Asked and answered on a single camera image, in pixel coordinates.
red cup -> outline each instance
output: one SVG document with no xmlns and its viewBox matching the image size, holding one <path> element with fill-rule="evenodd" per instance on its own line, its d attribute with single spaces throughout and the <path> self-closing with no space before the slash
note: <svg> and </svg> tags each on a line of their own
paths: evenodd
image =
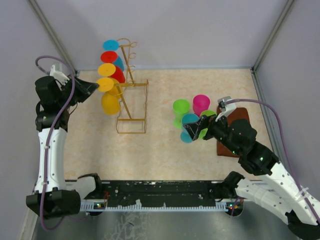
<svg viewBox="0 0 320 240">
<path fill-rule="evenodd" d="M 115 72 L 110 76 L 110 78 L 117 80 L 121 84 L 124 84 L 126 82 L 125 75 L 122 72 L 121 68 L 118 66 L 115 66 Z"/>
<path fill-rule="evenodd" d="M 210 98 L 208 96 L 200 94 L 193 98 L 192 109 L 198 117 L 200 117 L 203 111 L 208 110 L 209 106 Z"/>
<path fill-rule="evenodd" d="M 105 51 L 101 54 L 100 59 L 102 62 L 109 64 L 117 60 L 118 54 L 115 51 Z"/>
</svg>

green cup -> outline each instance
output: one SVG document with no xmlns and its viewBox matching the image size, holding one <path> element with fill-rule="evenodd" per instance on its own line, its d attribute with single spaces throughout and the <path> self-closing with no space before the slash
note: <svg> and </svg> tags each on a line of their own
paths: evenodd
<svg viewBox="0 0 320 240">
<path fill-rule="evenodd" d="M 182 128 L 181 120 L 184 117 L 184 115 L 189 113 L 189 110 L 190 110 L 190 103 L 187 100 L 178 99 L 178 100 L 174 101 L 174 103 L 173 103 L 173 113 L 174 113 L 175 119 L 173 121 L 173 125 L 177 129 L 181 129 Z"/>
<path fill-rule="evenodd" d="M 211 111 L 211 110 L 205 110 L 200 114 L 200 116 L 202 116 L 202 115 L 206 115 L 209 117 L 211 115 L 217 115 L 217 113 L 214 111 Z M 208 131 L 208 128 L 202 129 L 199 134 L 199 139 L 203 139 L 204 136 L 207 134 L 207 131 Z"/>
</svg>

metal floor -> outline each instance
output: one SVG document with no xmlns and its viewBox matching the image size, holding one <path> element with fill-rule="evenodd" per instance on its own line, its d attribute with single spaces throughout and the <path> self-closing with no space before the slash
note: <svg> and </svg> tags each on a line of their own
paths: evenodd
<svg viewBox="0 0 320 240">
<path fill-rule="evenodd" d="M 47 221 L 53 226 L 56 219 Z M 104 212 L 66 218 L 46 232 L 38 221 L 32 240 L 297 240 L 272 213 L 246 202 L 239 217 L 224 212 Z"/>
</svg>

metal frame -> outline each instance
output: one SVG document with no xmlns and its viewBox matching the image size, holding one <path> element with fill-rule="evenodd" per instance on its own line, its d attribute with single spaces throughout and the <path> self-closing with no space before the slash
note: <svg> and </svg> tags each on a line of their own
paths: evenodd
<svg viewBox="0 0 320 240">
<path fill-rule="evenodd" d="M 37 219 L 38 215 L 27 207 L 17 240 L 32 240 L 37 225 Z"/>
<path fill-rule="evenodd" d="M 40 23 L 42 24 L 44 30 L 46 31 L 49 39 L 51 40 L 52 44 L 54 45 L 56 51 L 60 55 L 60 57 L 69 65 L 71 66 L 75 73 L 78 74 L 76 71 L 75 65 L 68 54 L 66 48 L 64 47 L 63 43 L 59 40 L 56 32 L 54 31 L 53 27 L 50 25 L 48 19 L 44 15 L 42 9 L 40 8 L 39 4 L 36 0 L 27 0 L 30 7 L 32 8 L 34 15 L 39 19 Z"/>
<path fill-rule="evenodd" d="M 271 48 L 273 42 L 275 41 L 275 39 L 277 38 L 277 35 L 282 27 L 282 25 L 284 24 L 284 22 L 286 21 L 289 13 L 291 12 L 291 10 L 293 9 L 294 3 L 296 2 L 296 0 L 287 0 L 276 24 L 273 27 L 273 30 L 271 31 L 265 45 L 262 48 L 262 51 L 260 52 L 257 60 L 254 63 L 254 66 L 251 68 L 251 76 L 252 76 L 252 80 L 254 83 L 254 87 L 256 90 L 256 94 L 257 97 L 260 101 L 266 102 L 266 98 L 264 96 L 264 92 L 263 89 L 261 87 L 261 83 L 258 77 L 258 69 L 261 65 L 261 63 L 263 62 L 263 60 L 265 59 L 266 55 L 269 52 L 269 49 Z M 267 107 L 260 105 L 261 107 L 261 111 L 262 111 L 262 115 L 264 118 L 264 122 L 266 125 L 266 130 L 268 132 L 269 135 L 269 139 L 270 139 L 270 143 L 272 146 L 272 150 L 274 151 L 274 153 L 281 159 L 283 165 L 288 168 L 288 163 L 287 163 L 287 159 L 285 158 L 285 152 L 284 149 L 282 147 L 282 143 L 279 141 L 278 137 L 277 137 L 277 131 L 278 131 L 278 127 L 274 125 L 274 122 L 272 120 L 272 114 L 270 113 L 269 110 L 267 110 Z"/>
<path fill-rule="evenodd" d="M 136 83 L 136 81 L 134 80 L 133 77 L 133 72 L 134 70 L 132 70 L 132 68 L 135 68 L 134 65 L 130 65 L 130 59 L 134 59 L 136 57 L 136 53 L 135 52 L 131 52 L 131 48 L 135 48 L 137 46 L 137 42 L 131 42 L 129 39 L 127 38 L 120 38 L 117 41 L 127 41 L 127 44 L 124 45 L 119 45 L 119 47 L 121 48 L 122 54 L 123 54 L 123 58 L 125 61 L 125 65 L 126 65 L 126 76 L 125 79 L 129 79 L 128 75 L 131 79 L 130 83 L 118 83 L 115 84 L 117 91 L 119 94 L 115 95 L 115 96 L 120 96 L 121 98 L 121 103 L 123 103 L 123 106 L 125 108 L 125 111 L 128 115 L 128 118 L 122 118 L 122 111 L 120 110 L 119 115 L 116 119 L 116 125 L 115 125 L 115 129 L 116 132 L 118 134 L 145 134 L 147 132 L 147 102 L 148 102 L 148 85 L 149 85 L 149 81 L 148 79 L 145 80 L 145 82 L 141 82 L 141 83 Z M 145 102 L 144 102 L 144 116 L 143 118 L 134 118 L 131 116 L 129 108 L 127 106 L 125 97 L 124 97 L 124 93 L 126 91 L 127 88 L 135 88 L 135 87 L 145 87 Z M 142 131 L 120 131 L 119 130 L 119 122 L 122 123 L 128 123 L 128 122 L 142 122 L 143 123 L 143 127 L 142 127 Z"/>
<path fill-rule="evenodd" d="M 286 20 L 288 14 L 290 13 L 290 11 L 292 10 L 293 8 L 293 5 L 295 3 L 296 0 L 287 0 L 286 1 L 286 4 L 278 18 L 278 20 L 276 21 L 267 41 L 265 42 L 258 58 L 256 59 L 253 67 L 252 67 L 252 70 L 253 72 L 256 72 L 257 69 L 259 68 L 261 62 L 264 60 L 266 54 L 268 53 L 268 50 L 269 48 L 271 47 L 272 43 L 274 42 L 274 40 L 276 39 L 277 35 L 278 35 L 278 32 L 281 28 L 281 26 L 283 25 L 284 21 Z"/>
</svg>

cable tie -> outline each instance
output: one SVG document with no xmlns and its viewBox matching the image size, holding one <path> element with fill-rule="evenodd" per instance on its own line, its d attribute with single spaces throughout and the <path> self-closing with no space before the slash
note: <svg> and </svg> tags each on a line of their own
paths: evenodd
<svg viewBox="0 0 320 240">
<path fill-rule="evenodd" d="M 301 189 L 301 191 L 294 196 L 295 201 L 300 202 L 301 200 L 308 198 L 310 196 L 310 193 L 307 192 L 308 189 L 308 187 Z"/>
</svg>

